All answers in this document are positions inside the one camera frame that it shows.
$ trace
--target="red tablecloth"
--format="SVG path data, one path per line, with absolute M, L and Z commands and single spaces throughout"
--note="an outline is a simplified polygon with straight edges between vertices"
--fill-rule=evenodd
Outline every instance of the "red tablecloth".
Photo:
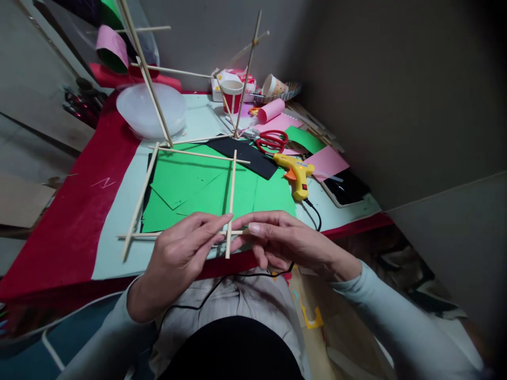
M 137 140 L 116 110 L 117 93 L 106 102 L 97 131 L 76 160 L 51 207 L 3 280 L 0 301 L 78 307 L 125 289 L 132 277 L 92 281 L 97 246 L 107 214 L 132 160 Z M 392 221 L 384 214 L 324 232 L 331 239 Z M 208 260 L 200 278 L 233 274 L 256 266 L 251 252 L 230 260 Z

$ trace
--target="yellow glue gun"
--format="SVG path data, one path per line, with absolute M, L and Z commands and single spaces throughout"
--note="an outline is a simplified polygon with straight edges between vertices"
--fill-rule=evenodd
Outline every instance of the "yellow glue gun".
M 280 153 L 276 153 L 273 159 L 278 166 L 292 169 L 296 176 L 296 191 L 292 193 L 292 197 L 301 202 L 308 198 L 308 185 L 306 183 L 306 177 L 312 175 L 315 170 L 315 166 L 305 164 L 300 159 L 292 156 L 286 156 Z

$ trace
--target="wrist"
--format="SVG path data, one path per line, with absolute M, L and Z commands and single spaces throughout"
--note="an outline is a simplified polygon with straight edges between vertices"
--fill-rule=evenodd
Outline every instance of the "wrist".
M 363 266 L 353 255 L 340 247 L 337 254 L 326 262 L 321 275 L 330 282 L 353 280 L 361 275 Z
M 127 312 L 130 318 L 137 323 L 150 322 L 160 314 L 164 308 L 154 306 L 143 294 L 142 277 L 134 282 L 127 294 Z

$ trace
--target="sleeve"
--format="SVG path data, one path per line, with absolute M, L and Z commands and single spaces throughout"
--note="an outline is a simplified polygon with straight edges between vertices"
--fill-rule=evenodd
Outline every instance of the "sleeve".
M 127 294 L 132 283 L 120 296 L 102 326 L 67 365 L 58 380 L 123 379 L 129 365 L 146 348 L 146 342 L 154 342 L 155 324 L 136 323 L 128 314 Z
M 391 355 L 399 379 L 476 379 L 465 354 L 428 316 L 381 281 L 365 263 L 350 281 L 332 288 L 349 299 Z

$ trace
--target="desk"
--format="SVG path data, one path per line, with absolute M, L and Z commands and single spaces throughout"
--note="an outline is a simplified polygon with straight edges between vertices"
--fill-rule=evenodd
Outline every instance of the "desk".
M 134 241 L 121 262 L 123 241 L 146 174 L 147 143 L 137 140 L 116 110 L 113 93 L 97 131 L 33 231 L 11 269 L 0 282 L 0 300 L 76 307 L 125 289 L 146 268 L 153 241 Z M 208 95 L 185 95 L 188 134 L 182 139 L 226 132 L 221 103 Z M 317 181 L 311 180 L 312 202 L 321 210 L 322 231 L 334 239 L 391 224 L 371 195 L 357 205 L 336 208 Z M 310 210 L 297 205 L 297 216 L 314 226 Z M 200 278 L 237 273 L 256 265 L 251 252 L 217 258 L 211 252 Z

